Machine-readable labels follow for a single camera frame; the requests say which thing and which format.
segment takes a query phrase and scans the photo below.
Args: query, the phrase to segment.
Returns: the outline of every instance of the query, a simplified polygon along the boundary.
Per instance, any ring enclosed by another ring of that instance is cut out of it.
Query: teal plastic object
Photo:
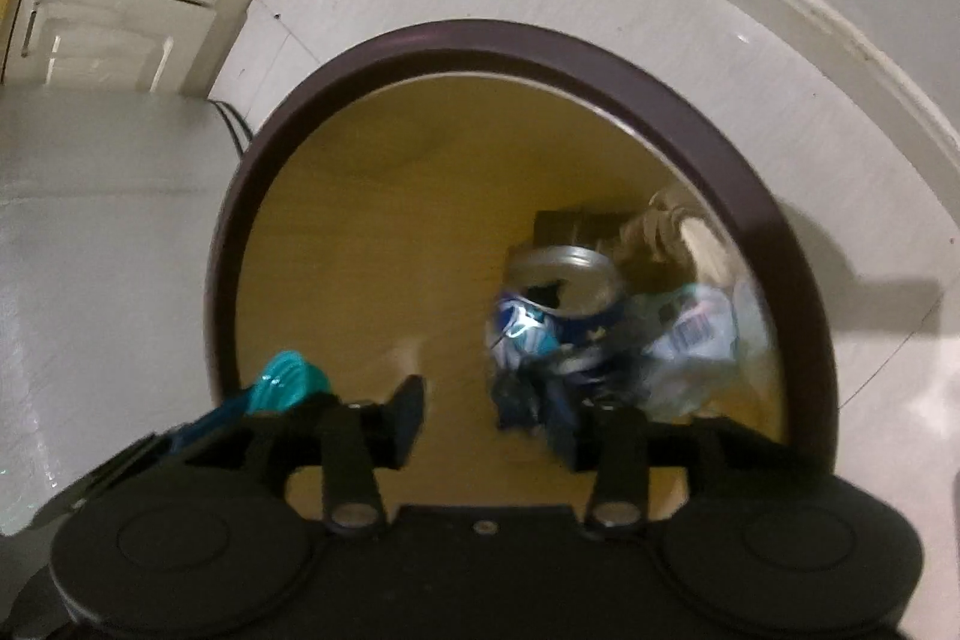
[[[330,381],[323,370],[296,350],[284,350],[270,360],[260,380],[250,389],[247,413],[263,410],[282,413],[320,391],[331,392]]]

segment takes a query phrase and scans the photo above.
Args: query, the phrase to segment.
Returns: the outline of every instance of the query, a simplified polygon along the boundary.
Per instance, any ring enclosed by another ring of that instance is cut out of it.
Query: tile floor
[[[760,172],[827,303],[840,474],[894,504],[925,541],[904,629],[955,640],[960,232],[870,119],[766,28],[723,0],[254,0],[211,95],[259,127],[348,47],[463,17],[535,23],[628,58],[699,107]]]

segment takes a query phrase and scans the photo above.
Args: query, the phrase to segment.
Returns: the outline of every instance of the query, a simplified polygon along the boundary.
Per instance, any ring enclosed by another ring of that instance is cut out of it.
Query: screw
[[[473,525],[473,530],[477,534],[483,534],[485,536],[490,534],[496,534],[500,527],[497,525],[496,521],[477,521]]]
[[[380,513],[375,507],[361,501],[347,501],[333,509],[330,519],[338,527],[367,528],[380,520]]]
[[[602,501],[593,509],[593,517],[607,528],[629,527],[642,517],[631,501]]]

